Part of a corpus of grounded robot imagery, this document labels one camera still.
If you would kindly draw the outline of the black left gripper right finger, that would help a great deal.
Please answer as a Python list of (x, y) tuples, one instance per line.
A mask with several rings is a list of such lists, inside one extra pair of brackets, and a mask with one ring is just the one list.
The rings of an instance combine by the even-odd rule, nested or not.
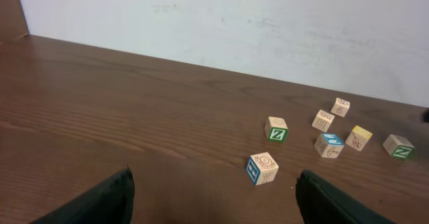
[(296, 201), (305, 224), (392, 222), (310, 170), (303, 170), (297, 178)]

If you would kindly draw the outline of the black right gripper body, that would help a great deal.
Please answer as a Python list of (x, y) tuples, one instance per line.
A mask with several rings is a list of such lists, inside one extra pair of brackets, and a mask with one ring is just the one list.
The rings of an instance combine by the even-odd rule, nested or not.
[(429, 109), (427, 109), (422, 115), (422, 121), (424, 123), (429, 123)]

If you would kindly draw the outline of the green N wooden block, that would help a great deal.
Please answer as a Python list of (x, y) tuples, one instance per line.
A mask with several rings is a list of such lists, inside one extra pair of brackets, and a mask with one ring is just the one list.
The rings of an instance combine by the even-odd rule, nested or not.
[(394, 134), (387, 137), (383, 147), (392, 158), (400, 160), (407, 160), (415, 152), (415, 147), (406, 137)]

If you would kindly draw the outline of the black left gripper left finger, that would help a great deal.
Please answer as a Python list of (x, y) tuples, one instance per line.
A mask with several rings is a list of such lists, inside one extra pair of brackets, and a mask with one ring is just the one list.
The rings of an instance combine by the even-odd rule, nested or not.
[(125, 168), (33, 222), (130, 224), (134, 196), (133, 175)]

